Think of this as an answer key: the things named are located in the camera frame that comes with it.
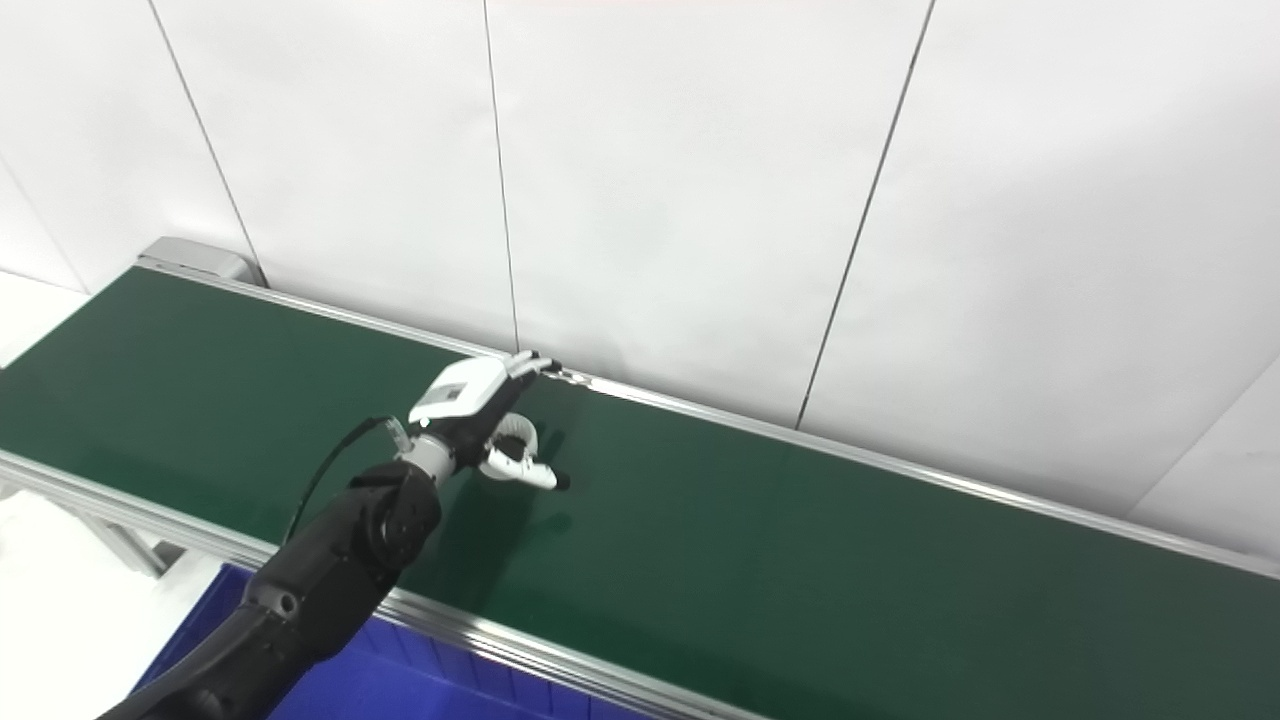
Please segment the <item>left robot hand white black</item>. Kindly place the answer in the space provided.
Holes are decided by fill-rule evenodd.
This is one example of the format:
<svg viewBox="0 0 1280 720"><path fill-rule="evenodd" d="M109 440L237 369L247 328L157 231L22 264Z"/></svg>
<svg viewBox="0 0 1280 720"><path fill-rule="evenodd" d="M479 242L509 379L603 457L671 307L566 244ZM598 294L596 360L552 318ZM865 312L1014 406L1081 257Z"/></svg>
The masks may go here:
<svg viewBox="0 0 1280 720"><path fill-rule="evenodd" d="M476 469L493 480L566 491L570 477L539 459L538 429L513 407L543 373L562 364L535 351L452 363L410 409L410 446L399 459L436 487Z"/></svg>

